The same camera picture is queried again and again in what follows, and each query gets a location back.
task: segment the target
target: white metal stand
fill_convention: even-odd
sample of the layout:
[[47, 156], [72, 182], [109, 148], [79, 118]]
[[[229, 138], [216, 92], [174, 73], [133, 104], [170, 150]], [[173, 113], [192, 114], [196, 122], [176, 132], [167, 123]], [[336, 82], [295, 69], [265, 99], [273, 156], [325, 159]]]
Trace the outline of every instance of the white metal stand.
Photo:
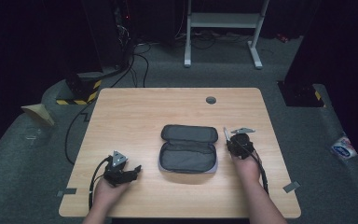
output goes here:
[[191, 66], [191, 28], [192, 27], [222, 27], [222, 28], [253, 28], [255, 34], [252, 41], [248, 41], [248, 47], [252, 54], [257, 69], [263, 68], [258, 57], [255, 45], [260, 35], [260, 30], [266, 16], [269, 0], [264, 0], [260, 13], [193, 13], [191, 11], [191, 1], [188, 0], [187, 10], [187, 30], [186, 30], [186, 49], [185, 67]]

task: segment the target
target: gray carpet floor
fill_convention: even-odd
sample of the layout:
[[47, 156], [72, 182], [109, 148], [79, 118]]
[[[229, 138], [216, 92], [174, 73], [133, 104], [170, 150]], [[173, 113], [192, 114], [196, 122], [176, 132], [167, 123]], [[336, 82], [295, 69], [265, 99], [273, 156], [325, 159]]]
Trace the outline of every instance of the gray carpet floor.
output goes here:
[[[257, 49], [264, 65], [256, 70], [243, 41], [216, 41], [207, 49], [192, 51], [192, 66], [183, 67], [184, 47], [143, 45], [149, 63], [145, 87], [256, 87], [261, 90], [272, 126], [292, 181], [300, 183], [296, 195], [301, 217], [289, 223], [358, 223], [358, 157], [342, 162], [329, 148], [342, 135], [342, 127], [323, 85], [314, 85], [325, 107], [288, 107], [277, 85], [284, 80], [301, 38], [283, 44], [261, 38]], [[210, 42], [195, 41], [206, 48]], [[115, 88], [142, 88], [146, 70], [135, 56], [132, 73]], [[121, 75], [103, 80], [112, 86]], [[0, 141], [0, 223], [80, 223], [81, 218], [61, 217], [62, 197], [73, 166], [64, 154], [65, 136], [83, 105], [57, 105], [63, 81], [46, 90], [40, 102], [56, 124], [39, 132], [22, 114]], [[84, 112], [92, 114], [93, 105]], [[68, 134], [69, 157], [75, 161], [88, 123], [79, 116]], [[114, 218], [114, 223], [183, 223], [184, 220]], [[246, 223], [238, 219], [186, 220], [187, 223]]]

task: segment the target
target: black wire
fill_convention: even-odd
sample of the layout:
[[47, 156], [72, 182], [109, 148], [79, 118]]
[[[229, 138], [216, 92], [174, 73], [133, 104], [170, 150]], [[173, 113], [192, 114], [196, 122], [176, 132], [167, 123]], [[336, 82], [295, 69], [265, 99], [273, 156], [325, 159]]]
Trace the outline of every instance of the black wire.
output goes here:
[[94, 102], [96, 101], [97, 98], [94, 98], [94, 100], [89, 103], [88, 105], [86, 105], [83, 109], [80, 110], [80, 112], [77, 113], [77, 115], [75, 116], [74, 119], [72, 119], [71, 124], [69, 124], [68, 129], [66, 130], [66, 136], [65, 136], [65, 143], [64, 143], [64, 152], [65, 152], [65, 157], [66, 159], [69, 161], [69, 163], [75, 165], [75, 163], [69, 158], [68, 155], [68, 138], [69, 138], [69, 132], [72, 129], [72, 125], [74, 125], [75, 120], [77, 119], [77, 117], [79, 117], [81, 114], [83, 114], [83, 111], [85, 111], [87, 108], [89, 108], [90, 105], [94, 104]]
[[83, 122], [90, 122], [89, 113], [80, 113], [80, 115], [84, 115]]
[[238, 36], [232, 36], [232, 37], [234, 37], [234, 38], [231, 40], [216, 38], [216, 41], [223, 42], [223, 43], [240, 43], [240, 42], [249, 40], [252, 36], [248, 35], [245, 37], [244, 35], [238, 35]]
[[176, 39], [176, 41], [173, 43], [173, 48], [174, 49], [179, 49], [179, 48], [182, 48], [186, 45], [186, 40], [185, 39], [181, 39], [181, 38], [178, 38]]
[[145, 83], [146, 83], [146, 76], [147, 76], [147, 72], [149, 71], [149, 61], [146, 59], [146, 57], [144, 57], [143, 55], [139, 55], [139, 54], [134, 54], [134, 56], [138, 56], [141, 57], [145, 60], [146, 62], [146, 70], [145, 70], [145, 75], [144, 75], [144, 88], [145, 88]]
[[[134, 51], [135, 51], [135, 46], [131, 46], [131, 48], [129, 47], [127, 52], [130, 54], [130, 53], [133, 53]], [[108, 74], [104, 74], [104, 75], [102, 75], [100, 77], [88, 77], [88, 78], [83, 78], [83, 79], [84, 80], [102, 80], [102, 79], [105, 79], [107, 77], [115, 77], [115, 76], [123, 73], [123, 71], [125, 69], [126, 69], [126, 64], [123, 63], [123, 66], [120, 66], [120, 69], [117, 70], [117, 71], [114, 71], [114, 72], [111, 72], [111, 73], [108, 73]]]
[[196, 38], [200, 41], [211, 41], [212, 40], [212, 43], [207, 46], [207, 47], [204, 47], [204, 48], [201, 48], [201, 47], [197, 47], [196, 45], [194, 45], [194, 43], [191, 44], [191, 47], [195, 48], [195, 49], [209, 49], [211, 48], [215, 43], [216, 43], [216, 38], [214, 37], [214, 35], [212, 34], [209, 34], [209, 35], [201, 35], [201, 36], [196, 36]]
[[141, 51], [141, 52], [135, 52], [135, 54], [143, 54], [146, 53], [148, 51], [150, 51], [152, 49], [152, 45], [150, 43], [144, 43], [144, 44], [139, 44], [136, 47], [142, 46], [142, 45], [147, 45], [149, 48], [147, 50]]
[[262, 51], [267, 51], [267, 52], [269, 52], [269, 53], [271, 53], [271, 54], [274, 54], [274, 51], [272, 51], [272, 50], [270, 50], [270, 49], [261, 49]]
[[89, 183], [89, 209], [91, 209], [91, 207], [92, 207], [92, 196], [94, 193], [93, 191], [94, 191], [95, 181], [101, 177], [101, 175], [98, 176], [97, 178], [95, 178], [95, 176], [97, 175], [97, 173], [100, 170], [100, 167], [103, 165], [103, 163], [106, 161], [109, 161], [110, 158], [111, 158], [111, 156], [108, 156], [105, 159], [103, 159], [103, 161], [101, 161], [100, 164], [98, 164], [97, 169], [95, 169], [94, 174], [92, 175], [91, 182]]
[[133, 82], [133, 86], [135, 88], [138, 87], [138, 77], [136, 76], [136, 71], [133, 70], [133, 68], [131, 69], [131, 74], [132, 74], [132, 82]]
[[180, 32], [182, 31], [182, 27], [185, 21], [185, 14], [186, 14], [186, 1], [183, 1], [183, 13], [182, 13], [182, 20], [180, 22], [180, 27], [178, 29], [178, 32], [175, 35], [175, 38], [180, 34]]
[[110, 88], [114, 88], [118, 84], [118, 82], [130, 72], [130, 70], [132, 69], [132, 66], [133, 66], [133, 62], [134, 62], [134, 58], [133, 58], [133, 54], [132, 54], [132, 62], [130, 64], [130, 66], [127, 68], [127, 71], [115, 83], [113, 83], [113, 85], [110, 86]]

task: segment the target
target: black cable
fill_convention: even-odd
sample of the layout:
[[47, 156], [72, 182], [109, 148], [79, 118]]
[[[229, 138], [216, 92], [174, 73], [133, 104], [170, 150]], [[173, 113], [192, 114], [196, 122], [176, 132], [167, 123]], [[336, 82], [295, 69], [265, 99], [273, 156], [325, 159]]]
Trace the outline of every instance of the black cable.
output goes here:
[[240, 146], [243, 150], [245, 150], [248, 155], [250, 155], [254, 160], [255, 162], [257, 163], [258, 165], [258, 169], [260, 170], [260, 174], [261, 174], [261, 179], [263, 181], [263, 188], [264, 190], [266, 191], [267, 194], [269, 194], [269, 182], [267, 181], [267, 176], [266, 176], [266, 171], [264, 170], [263, 168], [263, 165], [261, 164], [260, 162], [260, 157], [258, 156], [258, 153], [257, 151], [255, 150], [255, 155], [257, 156], [257, 158], [253, 155], [252, 152], [250, 152], [246, 147], [244, 147], [238, 140], [234, 139], [234, 142]]
[[262, 51], [267, 51], [267, 52], [269, 52], [269, 53], [271, 53], [271, 54], [274, 54], [274, 51], [272, 51], [272, 50], [270, 50], [270, 49], [261, 49]]
[[146, 57], [139, 55], [139, 54], [134, 54], [134, 56], [138, 56], [141, 57], [145, 60], [146, 62], [146, 70], [145, 70], [145, 75], [144, 75], [144, 88], [145, 88], [145, 83], [146, 83], [146, 76], [147, 76], [147, 72], [149, 71], [149, 61], [146, 59]]
[[[132, 42], [133, 42], [133, 38], [128, 37], [128, 40], [127, 40], [126, 45], [130, 45], [130, 43], [132, 43]], [[130, 46], [130, 47], [128, 47], [128, 49], [125, 51], [125, 53], [123, 53], [124, 61], [127, 59], [127, 57], [128, 57], [130, 54], [133, 54], [133, 52], [135, 51], [135, 48], [136, 48], [136, 46]], [[128, 74], [129, 69], [132, 67], [132, 64], [129, 65], [129, 67], [127, 67], [126, 65], [127, 65], [126, 63], [122, 63], [122, 66], [120, 66], [119, 70], [113, 71], [113, 72], [111, 72], [111, 73], [104, 74], [104, 75], [102, 75], [102, 76], [100, 76], [100, 77], [88, 77], [88, 78], [83, 78], [83, 79], [84, 79], [84, 80], [95, 80], [95, 79], [102, 80], [102, 79], [105, 79], [105, 78], [107, 78], [107, 77], [115, 77], [115, 76], [117, 76], [117, 75], [123, 73], [124, 71], [126, 71], [126, 72], [124, 73], [124, 75], [123, 75], [121, 78], [118, 79], [117, 82], [119, 82], [124, 76], [126, 76], [126, 75]]]
[[173, 48], [174, 49], [179, 49], [179, 48], [182, 48], [186, 45], [186, 40], [185, 39], [181, 39], [181, 38], [178, 38], [176, 39], [176, 41], [173, 43]]
[[98, 164], [97, 169], [95, 169], [94, 174], [92, 175], [92, 179], [91, 182], [89, 183], [89, 210], [92, 207], [92, 196], [93, 196], [93, 191], [94, 191], [94, 184], [95, 181], [101, 177], [98, 176], [98, 178], [95, 178], [95, 176], [97, 175], [98, 171], [100, 170], [100, 167], [103, 165], [104, 162], [109, 161], [109, 159], [111, 158], [111, 156], [106, 157], [103, 161], [100, 162], [100, 164]]
[[84, 115], [83, 122], [90, 122], [89, 113], [80, 113], [80, 115]]
[[110, 88], [114, 88], [118, 84], [118, 82], [130, 72], [130, 70], [132, 69], [132, 66], [133, 66], [133, 62], [134, 62], [134, 58], [133, 58], [133, 54], [132, 54], [132, 62], [129, 65], [129, 67], [127, 68], [127, 71], [112, 86], [110, 86]]
[[195, 48], [195, 49], [209, 49], [211, 48], [215, 43], [216, 43], [216, 38], [214, 37], [214, 35], [212, 34], [209, 34], [209, 35], [200, 35], [200, 36], [196, 36], [196, 38], [200, 41], [211, 41], [212, 40], [212, 43], [207, 46], [207, 47], [204, 47], [204, 48], [201, 48], [201, 47], [197, 47], [196, 45], [194, 45], [194, 43], [191, 44], [191, 47]]
[[249, 40], [252, 36], [248, 35], [245, 37], [244, 35], [238, 35], [238, 36], [232, 36], [232, 37], [233, 37], [233, 39], [231, 39], [231, 40], [216, 38], [216, 41], [222, 42], [222, 43], [240, 43], [240, 42]]
[[94, 179], [94, 185], [95, 185], [95, 182], [97, 182], [97, 180], [101, 177], [103, 177], [103, 175], [98, 175], [97, 178]]
[[152, 45], [150, 43], [147, 43], [147, 42], [145, 42], [143, 44], [138, 44], [136, 46], [136, 48], [139, 47], [139, 46], [142, 46], [142, 45], [147, 45], [148, 46], [147, 50], [144, 50], [144, 51], [141, 51], [141, 52], [135, 52], [135, 54], [143, 54], [143, 53], [146, 53], [146, 52], [148, 52], [148, 51], [150, 51], [152, 49]]
[[66, 130], [66, 136], [65, 136], [65, 143], [64, 143], [64, 152], [65, 152], [65, 157], [66, 159], [69, 161], [69, 163], [75, 165], [75, 163], [69, 158], [68, 155], [68, 137], [69, 137], [69, 132], [72, 129], [72, 125], [74, 125], [75, 120], [77, 119], [77, 117], [79, 117], [81, 114], [83, 114], [83, 111], [85, 111], [87, 108], [89, 108], [90, 105], [94, 104], [94, 102], [96, 101], [97, 98], [94, 98], [94, 100], [89, 103], [88, 105], [86, 105], [83, 109], [80, 110], [80, 112], [77, 113], [77, 115], [75, 116], [74, 119], [72, 119], [71, 124], [69, 124], [68, 129]]
[[183, 1], [183, 13], [182, 13], [182, 20], [180, 22], [180, 26], [178, 29], [178, 32], [175, 35], [175, 38], [180, 34], [180, 32], [182, 31], [182, 27], [185, 21], [185, 14], [186, 14], [186, 1]]
[[136, 71], [133, 68], [131, 69], [131, 74], [132, 74], [133, 86], [135, 88], [137, 88], [138, 87], [138, 77], [136, 76]]

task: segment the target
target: gray zippered case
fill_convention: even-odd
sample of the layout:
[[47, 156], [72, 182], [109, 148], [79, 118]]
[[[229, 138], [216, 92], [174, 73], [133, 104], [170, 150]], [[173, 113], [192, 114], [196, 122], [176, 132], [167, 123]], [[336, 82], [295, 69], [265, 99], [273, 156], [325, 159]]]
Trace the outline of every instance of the gray zippered case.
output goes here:
[[214, 144], [218, 139], [213, 127], [169, 124], [164, 126], [158, 168], [162, 171], [200, 174], [214, 173], [217, 156]]

